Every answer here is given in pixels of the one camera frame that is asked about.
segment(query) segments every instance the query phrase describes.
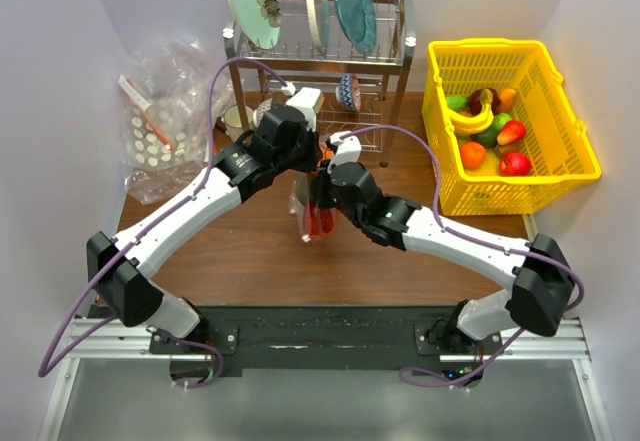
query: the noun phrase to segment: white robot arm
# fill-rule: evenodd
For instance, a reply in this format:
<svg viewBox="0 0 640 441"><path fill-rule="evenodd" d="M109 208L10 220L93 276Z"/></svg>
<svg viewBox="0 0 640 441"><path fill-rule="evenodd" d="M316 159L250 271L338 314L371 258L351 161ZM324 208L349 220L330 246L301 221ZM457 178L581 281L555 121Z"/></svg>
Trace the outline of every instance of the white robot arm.
<svg viewBox="0 0 640 441"><path fill-rule="evenodd" d="M321 103L319 90L303 88L287 106L269 111L250 143L244 144L240 139L223 149L198 195L141 241L137 241L140 230L183 202L200 177L115 239L97 233L89 240L90 276L124 246L136 244L96 287L125 326L144 324L177 338L206 342L208 323L197 308L162 290L151 279L169 256L209 222L270 186L281 172L293 169L315 171L319 179L324 176L323 186L329 188L318 196L333 200L335 207L375 243L445 258L477 271L503 288L480 300L462 301L446 325L434 326L433 332L428 333L433 342L453 350L464 349L491 333L515 326L544 336L555 334L573 289L572 281L553 267L509 253L512 249L533 250L566 264L553 240L538 236L530 243L445 219L447 227L505 246L506 251L496 252L452 236L435 221L430 209L383 194L371 173L358 163L360 143L356 137L347 137L348 133L331 136L328 146L334 157L318 167L321 156L315 113Z"/></svg>

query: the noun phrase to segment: yellow basket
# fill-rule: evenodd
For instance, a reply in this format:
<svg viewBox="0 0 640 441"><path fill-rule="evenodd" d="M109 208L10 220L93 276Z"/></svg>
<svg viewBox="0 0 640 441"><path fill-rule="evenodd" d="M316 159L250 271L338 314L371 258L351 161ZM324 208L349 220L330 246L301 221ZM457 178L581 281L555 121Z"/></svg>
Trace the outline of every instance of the yellow basket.
<svg viewBox="0 0 640 441"><path fill-rule="evenodd" d="M428 58L422 116L442 165L445 215L531 214L600 177L585 125L573 114L544 44L493 38L438 41L429 44ZM493 150L487 150L482 168L462 166L446 97L485 87L516 90L509 114L527 129L518 149L531 159L530 176L500 176Z"/></svg>

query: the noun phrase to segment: metal frame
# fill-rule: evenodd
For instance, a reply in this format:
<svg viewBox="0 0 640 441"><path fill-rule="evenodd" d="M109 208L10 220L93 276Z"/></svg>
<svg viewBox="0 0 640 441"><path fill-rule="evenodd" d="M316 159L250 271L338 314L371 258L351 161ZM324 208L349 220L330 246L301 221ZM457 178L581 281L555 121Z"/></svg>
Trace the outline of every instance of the metal frame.
<svg viewBox="0 0 640 441"><path fill-rule="evenodd" d="M283 16L306 17L304 8L305 0L280 0ZM354 53L353 46L346 40L342 42L342 33L338 35L335 50L327 50L324 54L318 54L309 43L310 50L306 51L307 40L280 40L277 45L260 46L259 40L253 44L241 30L236 30L235 23L229 23L223 29L224 49L227 58L243 56L257 59L269 67L288 72L285 78L289 81L307 84L333 83L335 87L339 77L325 77L318 73L355 73L366 77L359 78L361 87L375 91L375 97L380 102L386 98L389 81L392 76L397 77L395 97L391 106L388 119L383 119L379 102L368 102L367 106L358 115L340 110L337 106L325 103L323 110L318 115L319 125L324 125L324 131L328 134L332 131L344 131L354 129L356 125L367 126L374 124L397 125L402 99L409 78L409 71L413 61L416 46L416 31L413 12L413 0L373 0L376 6L376 21L378 25L379 41L375 54L364 56ZM388 46L382 47L381 38L387 34ZM236 104L240 110L242 126L249 129L249 120L246 116L244 91L242 88L240 69L256 69L249 63L237 63L229 66L231 82L236 97ZM270 89L271 79L262 69L256 69L260 83L260 91L263 97ZM363 143L364 150L381 152L380 164L386 166L391 154L394 132L387 131L382 134L371 135L370 139Z"/></svg>
<svg viewBox="0 0 640 441"><path fill-rule="evenodd" d="M69 341L89 329L99 320L77 319L71 328ZM502 339L513 334L514 330L501 332ZM62 426L77 371L82 359L170 359L203 360L204 355L159 355L149 354L151 334L144 328L126 328L120 322L104 326L100 331L87 338L65 359L58 371L49 409L40 432L39 441L55 441ZM442 362L470 361L472 356L440 356ZM530 333L523 334L498 361L520 360L573 360L576 377L582 398L591 422L595 439L608 441L613 439L611 428L605 416L602 399L593 382L591 361L584 332L580 321L565 320L554 338L542 338Z"/></svg>

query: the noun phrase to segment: plate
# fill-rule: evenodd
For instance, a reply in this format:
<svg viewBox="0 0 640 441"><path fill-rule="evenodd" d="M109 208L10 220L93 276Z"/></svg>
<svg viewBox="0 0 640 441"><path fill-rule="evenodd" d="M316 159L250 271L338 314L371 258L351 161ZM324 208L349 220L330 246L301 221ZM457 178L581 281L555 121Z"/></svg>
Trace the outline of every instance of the plate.
<svg viewBox="0 0 640 441"><path fill-rule="evenodd" d="M345 36L360 54L371 54L376 45L373 0L334 0Z"/></svg>
<svg viewBox="0 0 640 441"><path fill-rule="evenodd" d="M278 44L282 14L278 0L229 0L240 29L253 44L270 49Z"/></svg>
<svg viewBox="0 0 640 441"><path fill-rule="evenodd" d="M306 1L313 46L320 54L325 54L329 44L329 0Z"/></svg>

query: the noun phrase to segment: green plate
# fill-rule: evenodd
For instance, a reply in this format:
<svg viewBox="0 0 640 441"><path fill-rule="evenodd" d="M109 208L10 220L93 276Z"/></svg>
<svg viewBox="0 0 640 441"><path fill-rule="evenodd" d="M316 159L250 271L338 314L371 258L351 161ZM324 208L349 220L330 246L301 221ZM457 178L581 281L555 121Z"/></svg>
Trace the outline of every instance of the green plate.
<svg viewBox="0 0 640 441"><path fill-rule="evenodd" d="M280 37L280 5L278 0L229 0L229 6L240 29L253 44L270 49Z"/></svg>

